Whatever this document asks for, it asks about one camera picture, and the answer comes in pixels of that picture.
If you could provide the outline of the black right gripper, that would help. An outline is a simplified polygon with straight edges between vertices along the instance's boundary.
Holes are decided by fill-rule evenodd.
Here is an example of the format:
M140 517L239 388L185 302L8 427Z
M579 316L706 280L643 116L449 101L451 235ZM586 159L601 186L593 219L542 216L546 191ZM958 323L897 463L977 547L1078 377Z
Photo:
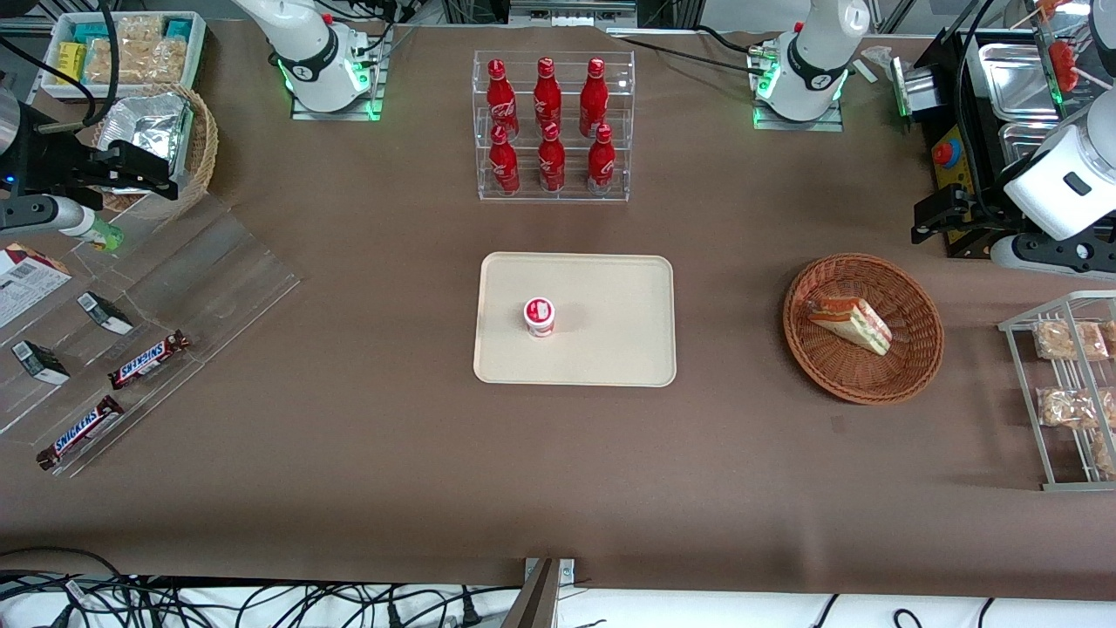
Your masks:
M180 186L169 160L127 141L96 149L71 133L19 133L19 194L48 194L52 189L99 187L104 194L155 194L176 201Z

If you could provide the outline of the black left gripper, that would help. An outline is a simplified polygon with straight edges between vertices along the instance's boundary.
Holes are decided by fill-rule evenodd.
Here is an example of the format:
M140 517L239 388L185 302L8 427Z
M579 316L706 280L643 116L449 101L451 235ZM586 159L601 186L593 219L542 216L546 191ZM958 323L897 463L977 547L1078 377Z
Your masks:
M920 201L914 207L913 245L942 232L946 257L989 257L994 243L1012 236L974 207L963 184L946 184L935 196L939 201Z

